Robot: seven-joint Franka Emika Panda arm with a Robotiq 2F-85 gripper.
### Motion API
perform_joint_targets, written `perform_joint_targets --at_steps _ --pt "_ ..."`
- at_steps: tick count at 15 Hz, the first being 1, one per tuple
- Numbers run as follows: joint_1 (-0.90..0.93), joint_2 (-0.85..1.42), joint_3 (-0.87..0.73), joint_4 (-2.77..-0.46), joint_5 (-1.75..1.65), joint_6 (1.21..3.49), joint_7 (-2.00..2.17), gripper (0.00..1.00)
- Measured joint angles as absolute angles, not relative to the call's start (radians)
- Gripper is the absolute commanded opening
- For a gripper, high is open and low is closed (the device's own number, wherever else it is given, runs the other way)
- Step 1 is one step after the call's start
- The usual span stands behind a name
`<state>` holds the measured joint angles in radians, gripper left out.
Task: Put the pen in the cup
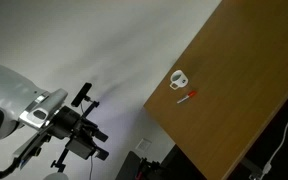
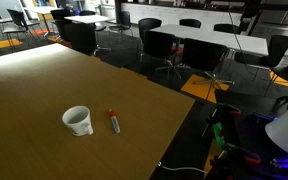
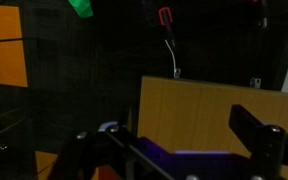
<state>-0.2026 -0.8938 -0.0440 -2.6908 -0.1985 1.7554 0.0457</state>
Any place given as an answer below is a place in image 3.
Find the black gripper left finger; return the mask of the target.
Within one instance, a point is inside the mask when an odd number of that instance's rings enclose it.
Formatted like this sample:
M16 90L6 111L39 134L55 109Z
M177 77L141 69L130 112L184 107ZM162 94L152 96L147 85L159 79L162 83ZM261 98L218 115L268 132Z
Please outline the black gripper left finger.
M93 134L81 131L63 147L47 180L91 180L108 166L119 180L141 180L141 164L129 149L137 137L125 127L110 125Z

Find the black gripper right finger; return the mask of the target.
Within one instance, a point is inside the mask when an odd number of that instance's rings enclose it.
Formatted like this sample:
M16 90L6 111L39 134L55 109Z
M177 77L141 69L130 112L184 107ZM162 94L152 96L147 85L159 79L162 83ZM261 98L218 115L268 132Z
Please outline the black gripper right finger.
M288 166L288 132L262 123L238 104L231 107L229 127L251 153L252 177L279 180L282 166Z

